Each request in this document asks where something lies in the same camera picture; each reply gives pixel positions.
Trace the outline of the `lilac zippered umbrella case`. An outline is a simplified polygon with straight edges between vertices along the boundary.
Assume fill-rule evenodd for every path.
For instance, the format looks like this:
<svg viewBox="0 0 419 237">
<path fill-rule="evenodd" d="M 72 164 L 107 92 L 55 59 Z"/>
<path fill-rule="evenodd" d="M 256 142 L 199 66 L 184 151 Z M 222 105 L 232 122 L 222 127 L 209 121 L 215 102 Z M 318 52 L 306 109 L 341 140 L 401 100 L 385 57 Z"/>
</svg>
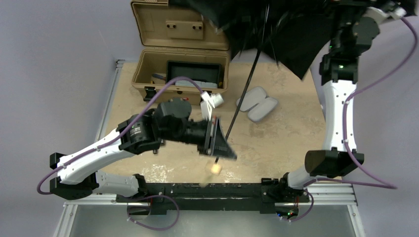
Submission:
<svg viewBox="0 0 419 237">
<path fill-rule="evenodd" d="M 277 99 L 268 96 L 261 86 L 256 86 L 246 92 L 240 111 L 247 112 L 249 120 L 257 123 L 271 113 L 278 104 Z"/>
</svg>

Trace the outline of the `beige umbrella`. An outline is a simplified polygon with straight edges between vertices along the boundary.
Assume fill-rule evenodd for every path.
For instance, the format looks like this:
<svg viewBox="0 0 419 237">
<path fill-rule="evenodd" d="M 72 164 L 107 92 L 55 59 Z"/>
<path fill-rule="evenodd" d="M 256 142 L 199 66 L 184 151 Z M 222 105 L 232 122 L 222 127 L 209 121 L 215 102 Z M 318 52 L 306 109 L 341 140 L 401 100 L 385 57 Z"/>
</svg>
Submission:
<svg viewBox="0 0 419 237">
<path fill-rule="evenodd" d="M 171 0 L 170 6 L 185 7 L 207 18 L 217 32 L 226 35 L 233 56 L 249 49 L 268 55 L 302 79 L 314 58 L 331 41 L 333 13 L 337 6 L 378 6 L 387 0 Z M 418 1 L 401 3 L 407 16 L 418 13 Z M 316 181 L 337 181 L 321 178 Z"/>
</svg>

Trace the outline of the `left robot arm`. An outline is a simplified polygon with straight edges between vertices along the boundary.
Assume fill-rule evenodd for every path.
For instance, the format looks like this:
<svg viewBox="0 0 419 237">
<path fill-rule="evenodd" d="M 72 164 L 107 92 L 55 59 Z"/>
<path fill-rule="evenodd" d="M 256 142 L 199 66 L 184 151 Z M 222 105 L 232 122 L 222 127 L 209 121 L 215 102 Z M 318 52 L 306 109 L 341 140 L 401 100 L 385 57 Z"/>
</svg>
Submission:
<svg viewBox="0 0 419 237">
<path fill-rule="evenodd" d="M 199 154 L 236 160 L 217 117 L 190 119 L 191 104 L 181 98 L 160 103 L 142 115 L 133 115 L 107 136 L 71 155 L 53 153 L 50 167 L 58 168 L 50 192 L 67 200 L 91 194 L 117 194 L 128 199 L 148 195 L 142 175 L 114 175 L 103 168 L 144 152 L 157 153 L 166 141 L 193 144 Z"/>
</svg>

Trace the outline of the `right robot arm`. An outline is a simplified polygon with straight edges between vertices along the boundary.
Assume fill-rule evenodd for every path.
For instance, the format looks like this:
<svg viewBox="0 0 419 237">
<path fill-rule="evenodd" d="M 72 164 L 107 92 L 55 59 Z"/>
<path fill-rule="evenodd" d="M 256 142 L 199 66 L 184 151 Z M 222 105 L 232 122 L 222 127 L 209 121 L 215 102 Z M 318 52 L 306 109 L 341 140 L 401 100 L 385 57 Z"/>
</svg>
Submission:
<svg viewBox="0 0 419 237">
<path fill-rule="evenodd" d="M 291 189 L 302 190 L 321 178 L 345 176 L 364 162 L 353 134 L 353 97 L 359 56 L 379 34 L 375 20 L 364 16 L 367 7 L 350 1 L 334 9 L 329 52 L 319 67 L 326 106 L 325 139 L 321 150 L 306 153 L 304 166 L 284 176 Z"/>
</svg>

